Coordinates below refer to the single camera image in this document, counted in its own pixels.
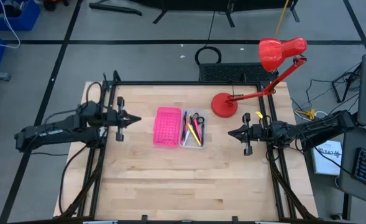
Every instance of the red desk lamp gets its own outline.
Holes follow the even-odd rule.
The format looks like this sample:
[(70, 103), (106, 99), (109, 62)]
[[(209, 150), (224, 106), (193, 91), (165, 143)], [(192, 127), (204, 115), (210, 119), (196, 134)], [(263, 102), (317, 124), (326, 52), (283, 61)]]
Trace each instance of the red desk lamp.
[(229, 93), (217, 94), (212, 100), (213, 112), (222, 118), (229, 118), (237, 111), (238, 100), (274, 94), (275, 86), (307, 61), (307, 59), (301, 55), (306, 49), (307, 42), (301, 37), (284, 42), (274, 38), (262, 39), (258, 45), (258, 54), (260, 56), (260, 62), (266, 71), (272, 72), (276, 70), (288, 57), (293, 57), (293, 65), (266, 86), (261, 92), (244, 96), (233, 96)]

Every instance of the pink plastic basket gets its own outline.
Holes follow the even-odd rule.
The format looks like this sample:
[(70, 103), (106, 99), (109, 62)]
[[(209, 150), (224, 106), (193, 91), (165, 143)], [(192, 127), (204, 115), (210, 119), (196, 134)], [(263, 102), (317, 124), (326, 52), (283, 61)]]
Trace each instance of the pink plastic basket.
[(153, 140), (156, 145), (177, 146), (180, 138), (181, 109), (159, 107), (153, 126)]

